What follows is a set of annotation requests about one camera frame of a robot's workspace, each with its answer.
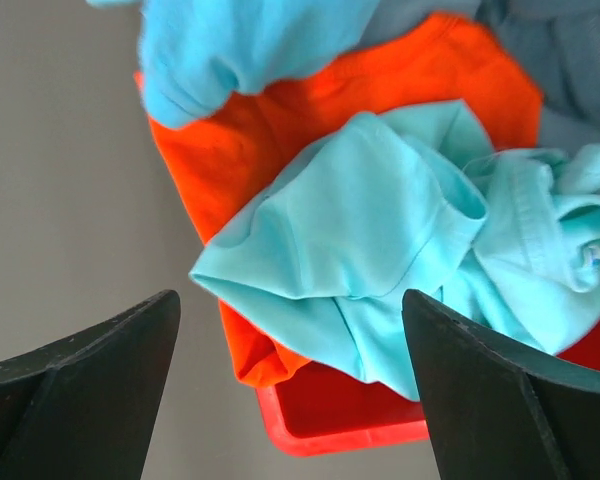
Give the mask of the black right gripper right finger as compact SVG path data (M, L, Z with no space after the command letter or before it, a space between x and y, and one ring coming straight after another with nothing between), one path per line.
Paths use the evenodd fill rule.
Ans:
M443 479L600 479L600 323L555 357L409 290L402 318Z

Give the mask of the teal t shirt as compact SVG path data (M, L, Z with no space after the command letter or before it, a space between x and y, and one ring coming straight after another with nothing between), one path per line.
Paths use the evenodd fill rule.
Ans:
M414 401L409 289L549 354L598 323L600 143L496 151L460 101L360 113L256 195L190 276L293 352Z

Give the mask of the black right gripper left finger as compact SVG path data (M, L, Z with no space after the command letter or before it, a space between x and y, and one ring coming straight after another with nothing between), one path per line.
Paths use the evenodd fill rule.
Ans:
M170 369L179 295L0 361L0 479L139 479Z

